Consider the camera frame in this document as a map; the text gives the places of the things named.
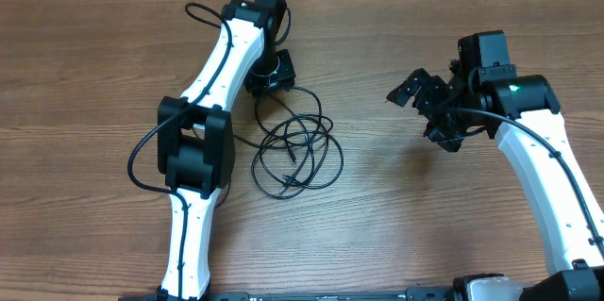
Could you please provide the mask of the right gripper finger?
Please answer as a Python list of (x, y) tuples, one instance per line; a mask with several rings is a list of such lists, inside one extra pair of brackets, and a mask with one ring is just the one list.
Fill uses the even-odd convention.
[(408, 101), (414, 97), (423, 86), (426, 86), (429, 81), (430, 75), (425, 69), (416, 69), (402, 84), (398, 85), (387, 94), (386, 101), (400, 107), (405, 107)]
[(447, 130), (442, 131), (433, 124), (427, 124), (423, 136), (447, 152), (458, 152), (463, 141), (463, 135), (456, 132), (450, 133)]

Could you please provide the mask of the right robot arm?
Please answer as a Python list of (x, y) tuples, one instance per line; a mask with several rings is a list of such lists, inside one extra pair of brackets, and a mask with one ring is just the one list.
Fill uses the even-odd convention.
[(447, 152), (485, 132), (511, 164), (544, 244), (548, 276), (528, 284), (497, 273), (452, 286), (406, 290), (408, 300), (600, 300), (603, 211), (571, 149), (561, 104), (542, 75), (520, 76), (501, 30), (459, 39), (452, 77), (414, 70), (386, 99), (411, 104), (424, 135)]

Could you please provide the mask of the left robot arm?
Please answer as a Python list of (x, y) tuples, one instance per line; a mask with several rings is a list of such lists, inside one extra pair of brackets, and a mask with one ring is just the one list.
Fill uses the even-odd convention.
[(231, 0), (220, 36), (194, 83), (158, 108), (158, 167), (172, 206), (169, 261), (157, 300), (204, 300), (210, 288), (214, 209), (231, 181), (235, 137), (231, 109), (241, 88), (255, 96), (294, 85), (277, 36), (286, 0)]

